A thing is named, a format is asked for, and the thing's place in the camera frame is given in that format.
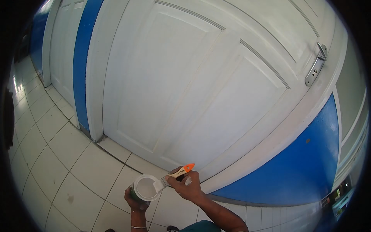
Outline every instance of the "checkered shoe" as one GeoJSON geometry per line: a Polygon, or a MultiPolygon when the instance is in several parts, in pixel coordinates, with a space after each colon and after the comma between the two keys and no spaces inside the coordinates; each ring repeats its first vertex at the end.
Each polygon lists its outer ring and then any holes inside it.
{"type": "Polygon", "coordinates": [[[179,232],[179,229],[176,228],[175,226],[168,226],[167,232],[179,232]]]}

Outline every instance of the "hand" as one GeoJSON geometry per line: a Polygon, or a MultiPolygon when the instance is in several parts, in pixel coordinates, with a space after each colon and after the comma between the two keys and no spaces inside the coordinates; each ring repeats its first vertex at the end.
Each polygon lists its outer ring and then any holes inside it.
{"type": "MultiPolygon", "coordinates": [[[[181,168],[182,167],[178,167],[174,169],[170,174],[177,172],[181,168]]],[[[165,179],[182,198],[190,200],[193,203],[206,196],[201,190],[200,174],[196,171],[189,171],[184,174],[184,178],[181,182],[171,176],[166,176],[165,179]]]]}
{"type": "Polygon", "coordinates": [[[138,202],[134,200],[130,195],[130,187],[125,190],[125,201],[131,208],[131,212],[145,212],[147,208],[150,206],[149,202],[138,202]]]}

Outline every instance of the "floor stain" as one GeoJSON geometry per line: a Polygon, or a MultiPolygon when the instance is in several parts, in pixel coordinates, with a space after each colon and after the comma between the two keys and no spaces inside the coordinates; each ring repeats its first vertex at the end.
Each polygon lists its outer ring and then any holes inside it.
{"type": "Polygon", "coordinates": [[[73,195],[72,196],[70,196],[68,193],[67,193],[67,196],[68,196],[68,202],[70,203],[70,204],[72,204],[73,203],[73,195]]]}

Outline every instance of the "tile floor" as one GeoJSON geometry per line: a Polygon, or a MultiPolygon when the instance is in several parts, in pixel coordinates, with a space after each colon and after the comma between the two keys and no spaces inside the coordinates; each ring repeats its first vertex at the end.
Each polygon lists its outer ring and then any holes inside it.
{"type": "MultiPolygon", "coordinates": [[[[15,132],[9,151],[19,194],[42,231],[130,231],[125,189],[141,173],[163,177],[167,171],[131,153],[109,138],[91,142],[76,127],[74,109],[52,86],[44,88],[30,58],[14,67],[15,132]]],[[[312,231],[319,203],[294,207],[219,204],[239,215],[250,231],[312,231]]],[[[209,220],[196,205],[172,188],[146,212],[149,232],[182,229],[209,220]],[[181,208],[182,214],[174,214],[181,208]]]]}

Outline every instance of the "paint brush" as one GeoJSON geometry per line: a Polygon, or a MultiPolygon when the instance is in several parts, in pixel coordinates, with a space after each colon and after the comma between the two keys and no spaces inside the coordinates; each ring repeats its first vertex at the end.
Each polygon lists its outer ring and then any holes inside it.
{"type": "MultiPolygon", "coordinates": [[[[187,164],[187,165],[183,166],[181,169],[179,169],[179,171],[177,171],[176,173],[167,174],[166,176],[172,176],[174,178],[178,178],[181,175],[186,174],[187,172],[192,170],[193,167],[194,167],[194,164],[187,164]]],[[[159,192],[159,191],[163,190],[164,188],[166,188],[167,186],[169,186],[169,183],[165,180],[166,176],[161,178],[161,180],[155,181],[153,183],[153,186],[155,187],[156,192],[159,192]]]]}

